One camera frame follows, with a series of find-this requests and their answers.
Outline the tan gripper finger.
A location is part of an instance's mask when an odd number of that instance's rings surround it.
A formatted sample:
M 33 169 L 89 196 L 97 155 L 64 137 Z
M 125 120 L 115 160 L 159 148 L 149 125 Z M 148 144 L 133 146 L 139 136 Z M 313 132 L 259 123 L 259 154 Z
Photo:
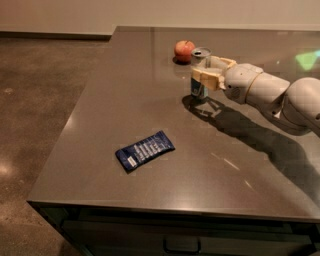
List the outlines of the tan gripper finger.
M 210 90 L 217 91 L 224 88 L 225 77 L 221 69 L 193 67 L 191 77 Z
M 236 64 L 237 62 L 233 59 L 217 57 L 217 56 L 212 56 L 210 61 L 211 68 L 218 68 L 221 70 L 227 70 Z

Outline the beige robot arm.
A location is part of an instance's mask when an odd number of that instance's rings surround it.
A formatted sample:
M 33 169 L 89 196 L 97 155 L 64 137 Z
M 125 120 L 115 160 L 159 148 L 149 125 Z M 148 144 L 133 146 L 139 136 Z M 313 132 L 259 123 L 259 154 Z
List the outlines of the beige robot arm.
M 320 136 L 319 79 L 306 77 L 290 83 L 252 64 L 216 56 L 193 65 L 191 78 L 209 90 L 222 90 L 229 100 L 257 109 L 289 134 Z

